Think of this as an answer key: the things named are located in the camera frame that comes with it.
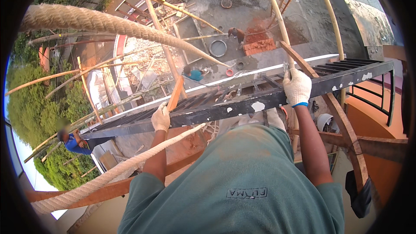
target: blue shirt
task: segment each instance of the blue shirt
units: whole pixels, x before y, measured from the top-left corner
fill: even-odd
[[[91,154],[92,153],[92,151],[89,148],[81,148],[78,145],[74,137],[74,134],[70,134],[68,141],[64,143],[64,145],[70,152],[79,153],[79,154]]]
[[[344,233],[341,185],[315,187],[293,158],[281,129],[230,130],[167,187],[137,175],[118,234]]]
[[[204,76],[202,76],[202,73],[199,70],[191,70],[190,76],[188,74],[185,74],[185,76],[194,81],[200,81],[204,78]]]

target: wooden plank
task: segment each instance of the wooden plank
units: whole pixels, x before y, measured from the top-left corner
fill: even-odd
[[[319,77],[319,75],[314,71],[314,69],[312,69],[312,67],[309,66],[309,64],[307,64],[307,62],[297,52],[295,52],[292,49],[292,47],[290,47],[284,41],[280,41],[280,45],[286,51],[286,53],[288,53],[290,57],[292,57],[293,60],[296,61],[296,63],[300,66],[300,68],[303,70],[305,74],[307,74],[308,76],[312,76],[314,78]]]
[[[176,108],[176,105],[178,105],[178,100],[179,100],[180,92],[183,89],[183,85],[184,85],[184,77],[180,75],[178,80],[175,83],[174,91],[172,92],[171,99],[169,100],[169,103],[168,103],[169,112],[174,110]]]
[[[299,134],[299,129],[288,129],[290,134]],[[348,148],[341,134],[319,132],[324,143]],[[378,158],[403,163],[407,151],[407,139],[395,138],[372,138],[357,136],[363,154],[372,155]]]
[[[180,161],[168,164],[166,166],[166,176],[178,171],[179,169],[184,168],[186,165],[192,162],[195,162],[202,154],[203,154],[203,150],[193,155],[190,155]],[[93,192],[88,197],[69,206],[68,209],[96,204],[98,202],[104,202],[106,200],[110,200],[118,196],[125,195],[129,192],[130,182],[132,181],[132,179],[134,179],[134,177],[130,177],[121,181],[106,184],[104,185],[104,187],[102,187],[96,192]],[[25,191],[25,194],[29,202],[37,202],[37,201],[49,199],[49,198],[64,194],[65,192],[68,192],[68,191],[59,191],[59,192]]]
[[[129,14],[129,13],[126,13],[126,12],[124,12],[124,11],[121,11],[120,9],[117,9],[117,11],[119,12],[119,13],[121,13],[121,14],[123,14],[123,15],[125,15],[125,16],[128,16],[128,17],[130,17],[131,19],[133,19],[133,22],[134,21],[137,21],[138,23],[140,23],[140,24],[142,24],[142,25],[146,25],[146,23],[145,22],[143,22],[142,20],[140,20],[140,19],[138,19],[138,18],[136,18],[136,17],[134,17],[134,16],[132,16],[131,14]]]
[[[133,8],[134,10],[137,10],[142,16],[144,16],[144,17],[149,17],[150,18],[150,15],[148,14],[148,13],[146,13],[145,11],[143,11],[143,10],[141,10],[140,8],[138,8],[138,7],[136,7],[136,6],[134,6],[134,5],[132,5],[132,4],[130,4],[129,2],[127,2],[127,1],[124,1],[123,3],[125,3],[126,5],[128,5],[129,7],[131,7],[131,8]]]
[[[306,75],[318,78],[319,75],[309,66],[309,64],[302,58],[295,50],[293,50],[288,44],[280,41],[282,48],[296,60],[297,64],[302,68]],[[328,106],[331,114],[334,116],[335,122],[341,130],[344,141],[347,143],[348,154],[351,159],[352,167],[354,169],[355,180],[357,184],[358,193],[362,190],[368,179],[367,166],[365,163],[364,155],[361,150],[361,146],[358,142],[354,129],[351,126],[344,110],[334,97],[332,93],[322,95]]]

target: sky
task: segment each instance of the sky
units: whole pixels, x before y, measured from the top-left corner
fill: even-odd
[[[7,111],[7,104],[9,103],[9,96],[4,97],[4,115],[8,119],[9,113]],[[32,184],[33,188],[36,191],[44,191],[44,192],[51,192],[51,191],[57,191],[55,187],[50,185],[45,178],[36,170],[34,167],[33,158],[29,160],[26,164],[24,163],[24,159],[27,158],[31,153],[32,149],[30,146],[25,145],[22,141],[20,141],[20,138],[16,135],[16,133],[13,131],[13,138],[15,140],[16,150],[18,151],[18,156],[20,163],[23,166],[23,170],[26,172],[26,175]],[[62,216],[65,211],[67,210],[59,210],[52,212],[52,215],[55,217],[55,219],[59,219],[60,216]]]

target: person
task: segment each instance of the person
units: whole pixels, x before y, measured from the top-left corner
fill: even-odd
[[[245,36],[244,31],[235,27],[231,27],[230,29],[228,29],[228,38],[230,38],[231,35],[237,37],[239,48],[241,48]]]
[[[166,151],[149,158],[130,183],[118,233],[343,233],[342,188],[307,108],[312,83],[290,69],[283,86],[299,120],[306,176],[293,163],[289,135],[275,109],[233,117],[227,131],[165,187]],[[164,105],[153,114],[152,147],[169,128]]]
[[[191,70],[189,66],[184,67],[184,75],[193,81],[200,81],[207,74],[205,70]]]
[[[79,154],[91,154],[92,150],[94,150],[97,145],[103,144],[109,140],[116,138],[91,138],[88,140],[83,140],[79,133],[80,131],[78,129],[75,130],[72,134],[68,134],[66,129],[62,129],[58,132],[58,140],[63,142],[65,148],[70,152]]]

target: white work glove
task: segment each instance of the white work glove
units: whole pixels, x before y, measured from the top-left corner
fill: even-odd
[[[283,88],[292,107],[297,105],[308,106],[312,81],[306,74],[294,68],[286,71],[283,78]]]
[[[169,126],[171,125],[171,119],[169,117],[168,103],[165,101],[160,104],[159,108],[152,115],[152,125],[155,132],[158,130],[164,130],[168,132]]]

